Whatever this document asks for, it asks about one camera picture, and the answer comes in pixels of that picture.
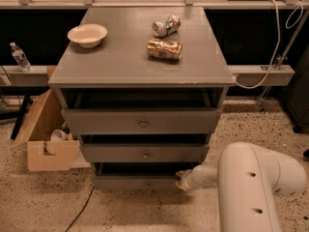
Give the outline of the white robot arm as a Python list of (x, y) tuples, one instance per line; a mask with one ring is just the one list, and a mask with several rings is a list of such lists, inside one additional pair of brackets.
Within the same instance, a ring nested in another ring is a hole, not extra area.
[(200, 164), (177, 176), (185, 191), (218, 189), (221, 232), (282, 232), (273, 197), (300, 194), (307, 185), (299, 161), (247, 142), (228, 145), (216, 167)]

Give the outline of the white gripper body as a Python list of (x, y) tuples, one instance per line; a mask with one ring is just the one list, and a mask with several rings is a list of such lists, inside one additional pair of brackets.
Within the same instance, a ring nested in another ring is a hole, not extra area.
[(181, 187), (185, 191), (199, 189), (201, 185), (193, 178), (191, 169), (185, 170), (181, 176)]

